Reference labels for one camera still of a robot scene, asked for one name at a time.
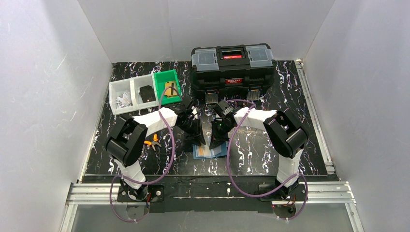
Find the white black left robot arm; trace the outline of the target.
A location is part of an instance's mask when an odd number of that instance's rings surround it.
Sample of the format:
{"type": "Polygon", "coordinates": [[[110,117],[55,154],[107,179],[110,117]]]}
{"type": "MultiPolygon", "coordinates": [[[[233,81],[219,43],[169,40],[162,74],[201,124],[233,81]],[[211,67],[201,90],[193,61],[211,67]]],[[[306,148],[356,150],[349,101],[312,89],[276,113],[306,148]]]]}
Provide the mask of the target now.
{"type": "Polygon", "coordinates": [[[193,100],[183,100],[142,116],[120,116],[104,144],[105,151],[114,159],[122,173],[121,185],[136,200],[147,197],[146,177],[139,158],[146,137],[168,127],[178,127],[186,140],[194,145],[204,145],[202,123],[193,100]]]}

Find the black card in white bin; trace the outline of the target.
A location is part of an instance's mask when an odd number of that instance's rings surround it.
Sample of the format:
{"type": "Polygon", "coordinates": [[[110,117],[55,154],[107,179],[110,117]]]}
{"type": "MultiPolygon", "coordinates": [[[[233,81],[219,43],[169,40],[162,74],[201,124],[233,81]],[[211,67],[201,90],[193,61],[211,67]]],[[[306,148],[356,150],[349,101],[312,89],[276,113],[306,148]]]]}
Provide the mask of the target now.
{"type": "Polygon", "coordinates": [[[156,100],[155,91],[150,85],[140,87],[139,95],[143,103],[154,102],[156,100]]]}

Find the gold card in green bin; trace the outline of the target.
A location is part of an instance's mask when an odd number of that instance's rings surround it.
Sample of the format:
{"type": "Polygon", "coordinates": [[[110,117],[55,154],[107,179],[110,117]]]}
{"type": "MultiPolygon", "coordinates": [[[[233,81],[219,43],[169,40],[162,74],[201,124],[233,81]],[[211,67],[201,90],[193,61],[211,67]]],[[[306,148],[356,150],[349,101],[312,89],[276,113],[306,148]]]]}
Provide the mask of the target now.
{"type": "Polygon", "coordinates": [[[176,81],[168,81],[165,83],[166,91],[165,91],[165,96],[167,97],[175,97],[177,96],[177,86],[176,86],[176,81]]]}

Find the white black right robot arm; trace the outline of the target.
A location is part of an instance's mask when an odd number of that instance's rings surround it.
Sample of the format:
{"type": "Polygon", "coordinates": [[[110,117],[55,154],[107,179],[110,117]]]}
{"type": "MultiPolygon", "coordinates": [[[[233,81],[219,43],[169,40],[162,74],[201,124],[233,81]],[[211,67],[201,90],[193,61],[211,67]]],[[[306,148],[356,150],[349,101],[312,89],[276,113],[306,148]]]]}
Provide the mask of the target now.
{"type": "Polygon", "coordinates": [[[279,167],[275,179],[275,188],[265,193],[249,194],[239,188],[228,176],[232,185],[243,195],[252,198],[265,198],[279,192],[287,197],[299,183],[299,162],[308,141],[309,134],[290,109],[258,110],[255,106],[233,108],[228,101],[221,100],[213,107],[217,114],[211,123],[211,149],[223,144],[232,144],[229,138],[231,130],[237,131],[241,126],[251,127],[267,132],[274,149],[279,154],[279,167]]]}

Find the patterned cards in white bin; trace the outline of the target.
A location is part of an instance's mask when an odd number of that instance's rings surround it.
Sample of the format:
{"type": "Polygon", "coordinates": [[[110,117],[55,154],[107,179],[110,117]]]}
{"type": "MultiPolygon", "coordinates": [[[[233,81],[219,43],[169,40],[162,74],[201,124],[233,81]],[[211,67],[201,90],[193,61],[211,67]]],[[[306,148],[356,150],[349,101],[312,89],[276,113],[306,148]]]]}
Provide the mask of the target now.
{"type": "Polygon", "coordinates": [[[132,106],[131,93],[125,91],[116,98],[117,109],[132,106]]]}

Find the yellow black handled pliers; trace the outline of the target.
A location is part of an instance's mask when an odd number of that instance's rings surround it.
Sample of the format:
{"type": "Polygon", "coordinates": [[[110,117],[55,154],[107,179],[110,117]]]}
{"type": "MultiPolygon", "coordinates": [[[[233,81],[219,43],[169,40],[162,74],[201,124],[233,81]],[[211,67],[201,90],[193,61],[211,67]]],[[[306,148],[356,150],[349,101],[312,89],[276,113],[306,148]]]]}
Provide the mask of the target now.
{"type": "Polygon", "coordinates": [[[156,133],[153,135],[152,141],[145,140],[144,144],[147,145],[148,147],[151,147],[153,151],[156,151],[156,147],[161,147],[161,144],[159,143],[158,135],[156,133]]]}

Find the white bin with patterned cards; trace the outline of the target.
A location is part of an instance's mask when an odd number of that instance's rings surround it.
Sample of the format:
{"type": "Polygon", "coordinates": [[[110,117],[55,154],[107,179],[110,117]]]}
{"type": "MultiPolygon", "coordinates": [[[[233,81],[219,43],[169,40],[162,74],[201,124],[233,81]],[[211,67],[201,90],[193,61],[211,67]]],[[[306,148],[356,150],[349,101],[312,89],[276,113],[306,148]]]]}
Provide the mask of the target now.
{"type": "Polygon", "coordinates": [[[129,79],[109,83],[109,104],[114,115],[129,113],[135,110],[129,79]]]}

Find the white bin with black card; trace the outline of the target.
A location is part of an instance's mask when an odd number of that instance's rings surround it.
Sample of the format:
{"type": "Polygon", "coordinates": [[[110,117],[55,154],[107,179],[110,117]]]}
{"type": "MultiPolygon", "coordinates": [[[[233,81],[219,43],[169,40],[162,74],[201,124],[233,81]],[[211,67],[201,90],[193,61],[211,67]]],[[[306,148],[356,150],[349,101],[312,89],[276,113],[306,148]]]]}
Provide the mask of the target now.
{"type": "Polygon", "coordinates": [[[159,105],[154,74],[131,78],[132,105],[136,110],[142,110],[159,105]]]}

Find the black toolbox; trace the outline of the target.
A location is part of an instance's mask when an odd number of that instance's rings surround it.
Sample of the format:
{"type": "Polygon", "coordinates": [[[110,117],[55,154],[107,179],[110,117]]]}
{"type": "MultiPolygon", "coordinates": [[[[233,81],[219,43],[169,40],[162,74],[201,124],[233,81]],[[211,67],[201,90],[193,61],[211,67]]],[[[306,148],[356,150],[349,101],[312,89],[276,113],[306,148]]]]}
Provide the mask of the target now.
{"type": "Polygon", "coordinates": [[[196,47],[191,51],[190,88],[201,103],[236,96],[258,100],[279,78],[266,43],[196,47]]]}

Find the green plastic bin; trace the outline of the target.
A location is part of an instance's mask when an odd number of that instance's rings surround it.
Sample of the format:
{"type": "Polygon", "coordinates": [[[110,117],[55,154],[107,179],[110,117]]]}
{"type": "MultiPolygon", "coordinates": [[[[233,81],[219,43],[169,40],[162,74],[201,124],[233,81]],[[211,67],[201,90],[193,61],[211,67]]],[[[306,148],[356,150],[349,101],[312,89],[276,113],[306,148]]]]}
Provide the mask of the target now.
{"type": "Polygon", "coordinates": [[[161,101],[162,106],[181,101],[178,93],[181,94],[182,91],[175,70],[154,73],[154,81],[156,84],[158,99],[160,99],[164,93],[161,101]]]}

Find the blue leather card holder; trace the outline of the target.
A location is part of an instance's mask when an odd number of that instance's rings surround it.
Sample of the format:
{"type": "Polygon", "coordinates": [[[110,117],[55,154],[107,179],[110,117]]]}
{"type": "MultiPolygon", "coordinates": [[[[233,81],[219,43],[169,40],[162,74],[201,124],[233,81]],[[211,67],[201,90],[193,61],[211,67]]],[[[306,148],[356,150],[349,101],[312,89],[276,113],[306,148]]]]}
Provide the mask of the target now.
{"type": "Polygon", "coordinates": [[[192,145],[193,158],[195,160],[211,159],[217,157],[225,157],[227,155],[227,144],[221,144],[216,148],[210,149],[208,145],[192,145]]]}

